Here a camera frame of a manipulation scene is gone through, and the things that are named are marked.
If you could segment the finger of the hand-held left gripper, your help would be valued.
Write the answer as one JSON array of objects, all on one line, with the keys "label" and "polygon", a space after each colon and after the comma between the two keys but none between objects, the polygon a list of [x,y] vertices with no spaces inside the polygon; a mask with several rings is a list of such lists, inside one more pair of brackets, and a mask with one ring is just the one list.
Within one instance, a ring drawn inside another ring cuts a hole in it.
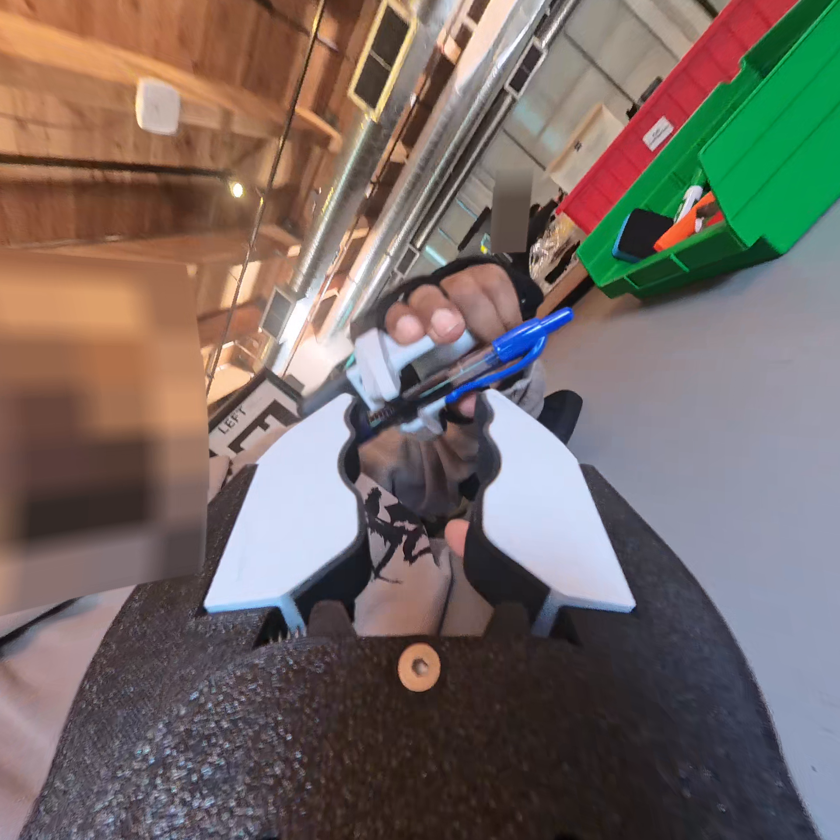
[{"label": "finger of the hand-held left gripper", "polygon": [[400,395],[403,351],[403,345],[379,329],[356,339],[347,376],[363,402],[389,403]]},{"label": "finger of the hand-held left gripper", "polygon": [[443,435],[445,410],[445,403],[429,403],[421,406],[414,419],[400,425],[400,431],[410,435]]}]

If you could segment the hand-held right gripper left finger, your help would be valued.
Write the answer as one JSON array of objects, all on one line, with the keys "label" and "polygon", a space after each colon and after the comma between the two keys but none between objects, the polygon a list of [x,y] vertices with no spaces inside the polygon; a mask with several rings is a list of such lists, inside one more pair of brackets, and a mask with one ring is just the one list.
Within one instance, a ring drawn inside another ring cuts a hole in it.
[{"label": "hand-held right gripper left finger", "polygon": [[260,458],[204,599],[207,613],[320,602],[354,613],[366,586],[366,514],[355,485],[357,398],[339,395]]}]

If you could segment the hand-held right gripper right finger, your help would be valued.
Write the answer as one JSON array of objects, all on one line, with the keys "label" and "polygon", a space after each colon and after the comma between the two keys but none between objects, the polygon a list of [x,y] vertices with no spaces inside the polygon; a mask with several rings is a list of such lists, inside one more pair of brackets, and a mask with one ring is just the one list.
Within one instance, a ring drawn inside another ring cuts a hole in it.
[{"label": "hand-held right gripper right finger", "polygon": [[463,565],[490,605],[627,614],[634,595],[576,457],[497,391],[476,402],[477,491]]}]

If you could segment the blue ballpoint pen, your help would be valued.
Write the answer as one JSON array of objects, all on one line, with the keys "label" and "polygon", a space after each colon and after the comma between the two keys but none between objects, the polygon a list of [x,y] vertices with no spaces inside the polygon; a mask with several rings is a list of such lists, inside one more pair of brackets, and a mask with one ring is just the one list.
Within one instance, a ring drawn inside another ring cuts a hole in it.
[{"label": "blue ballpoint pen", "polygon": [[525,371],[540,357],[548,338],[573,316],[570,308],[562,308],[545,318],[525,321],[489,343],[475,340],[472,351],[450,364],[422,364],[427,358],[400,364],[401,392],[394,401],[361,400],[365,409],[358,409],[353,419],[357,441],[365,443],[388,428],[400,427],[429,403],[445,403],[447,412],[468,394]]}]

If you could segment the person's left forearm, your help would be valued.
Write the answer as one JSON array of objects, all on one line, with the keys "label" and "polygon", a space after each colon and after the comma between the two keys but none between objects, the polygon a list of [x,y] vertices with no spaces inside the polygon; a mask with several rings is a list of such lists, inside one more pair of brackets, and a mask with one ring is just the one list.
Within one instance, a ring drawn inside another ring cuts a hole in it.
[{"label": "person's left forearm", "polygon": [[462,485],[475,474],[483,433],[474,421],[477,393],[468,394],[444,433],[423,440],[396,427],[360,447],[360,468],[425,520],[449,520],[465,508]]}]

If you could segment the person's left hand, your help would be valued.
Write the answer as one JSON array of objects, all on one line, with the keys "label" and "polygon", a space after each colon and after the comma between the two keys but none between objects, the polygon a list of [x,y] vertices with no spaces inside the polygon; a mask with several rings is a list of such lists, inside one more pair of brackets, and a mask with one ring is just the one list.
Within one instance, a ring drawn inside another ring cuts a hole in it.
[{"label": "person's left hand", "polygon": [[510,277],[503,268],[484,264],[412,289],[389,307],[384,330],[401,345],[423,338],[451,344],[465,332],[479,343],[489,343],[521,324],[518,294]]}]

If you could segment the black framed white sign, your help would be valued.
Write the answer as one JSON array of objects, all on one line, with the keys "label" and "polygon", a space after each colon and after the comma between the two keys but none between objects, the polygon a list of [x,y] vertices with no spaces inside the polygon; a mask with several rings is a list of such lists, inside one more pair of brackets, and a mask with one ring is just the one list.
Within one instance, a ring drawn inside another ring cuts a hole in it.
[{"label": "black framed white sign", "polygon": [[233,459],[266,436],[284,432],[299,419],[301,392],[272,371],[263,370],[211,412],[208,454]]}]

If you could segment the blue black eraser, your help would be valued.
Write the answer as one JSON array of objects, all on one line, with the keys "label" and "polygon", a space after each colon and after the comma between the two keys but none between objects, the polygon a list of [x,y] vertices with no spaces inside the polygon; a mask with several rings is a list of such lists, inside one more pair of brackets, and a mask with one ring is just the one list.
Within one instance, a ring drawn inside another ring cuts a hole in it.
[{"label": "blue black eraser", "polygon": [[635,208],[624,219],[612,247],[612,257],[635,264],[655,252],[655,244],[674,224],[672,217]]}]

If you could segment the beige cardboard box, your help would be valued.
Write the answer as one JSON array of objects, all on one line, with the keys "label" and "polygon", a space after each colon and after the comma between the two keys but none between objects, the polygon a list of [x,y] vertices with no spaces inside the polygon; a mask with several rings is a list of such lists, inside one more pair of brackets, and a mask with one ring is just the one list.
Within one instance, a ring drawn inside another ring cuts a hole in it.
[{"label": "beige cardboard box", "polygon": [[547,166],[546,172],[564,195],[569,195],[599,160],[625,124],[598,102],[573,130],[562,151]]}]

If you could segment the orange marker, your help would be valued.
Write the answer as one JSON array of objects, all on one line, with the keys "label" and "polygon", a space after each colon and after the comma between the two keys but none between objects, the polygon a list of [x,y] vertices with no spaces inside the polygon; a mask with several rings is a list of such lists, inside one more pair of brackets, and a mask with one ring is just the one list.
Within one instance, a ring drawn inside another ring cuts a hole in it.
[{"label": "orange marker", "polygon": [[697,235],[722,220],[720,207],[713,192],[700,192],[692,186],[684,196],[675,222],[654,243],[654,251],[661,253]]}]

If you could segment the ceiling air vent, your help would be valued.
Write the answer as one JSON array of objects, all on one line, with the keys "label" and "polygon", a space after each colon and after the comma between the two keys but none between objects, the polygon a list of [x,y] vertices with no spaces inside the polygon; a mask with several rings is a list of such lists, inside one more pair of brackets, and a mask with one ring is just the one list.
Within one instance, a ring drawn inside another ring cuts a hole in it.
[{"label": "ceiling air vent", "polygon": [[354,69],[348,97],[378,123],[417,31],[417,13],[398,1],[380,2]]}]

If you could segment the red plastic bin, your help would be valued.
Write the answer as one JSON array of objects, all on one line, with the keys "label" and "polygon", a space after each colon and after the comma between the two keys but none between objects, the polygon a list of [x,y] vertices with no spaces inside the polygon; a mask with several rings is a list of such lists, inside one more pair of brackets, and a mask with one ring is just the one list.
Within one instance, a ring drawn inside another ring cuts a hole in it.
[{"label": "red plastic bin", "polygon": [[795,1],[731,1],[556,209],[586,235]]}]

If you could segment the white ceiling device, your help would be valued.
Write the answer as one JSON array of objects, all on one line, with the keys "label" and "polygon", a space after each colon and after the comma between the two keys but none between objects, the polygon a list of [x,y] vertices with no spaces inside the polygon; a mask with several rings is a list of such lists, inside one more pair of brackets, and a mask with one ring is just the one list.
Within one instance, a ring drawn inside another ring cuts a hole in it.
[{"label": "white ceiling device", "polygon": [[181,112],[181,95],[171,84],[150,77],[138,80],[134,113],[142,131],[164,137],[176,136]]}]

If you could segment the green plastic bin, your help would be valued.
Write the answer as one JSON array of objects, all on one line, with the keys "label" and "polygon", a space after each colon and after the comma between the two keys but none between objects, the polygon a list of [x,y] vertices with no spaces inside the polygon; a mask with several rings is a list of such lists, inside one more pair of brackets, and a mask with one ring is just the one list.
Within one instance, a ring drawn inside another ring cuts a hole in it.
[{"label": "green plastic bin", "polygon": [[[777,259],[838,200],[839,2],[798,2],[741,59],[593,229],[577,256],[608,298],[668,294]],[[637,261],[634,211],[673,217],[693,185],[718,214]]]}]

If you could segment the silver metal duct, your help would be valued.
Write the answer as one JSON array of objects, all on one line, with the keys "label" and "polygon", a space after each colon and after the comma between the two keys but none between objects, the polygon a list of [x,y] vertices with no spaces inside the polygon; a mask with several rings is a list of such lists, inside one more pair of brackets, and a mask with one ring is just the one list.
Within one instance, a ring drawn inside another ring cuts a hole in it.
[{"label": "silver metal duct", "polygon": [[438,36],[458,5],[454,1],[403,3],[416,12],[417,28],[413,43],[379,122],[368,120],[351,102],[358,112],[357,116],[343,141],[332,180],[302,241],[288,285],[289,293],[298,301],[317,293],[325,280],[339,253],[344,234],[361,207],[371,178],[434,53]]},{"label": "silver metal duct", "polygon": [[342,334],[411,272],[578,5],[488,3],[323,324],[324,338]]}]

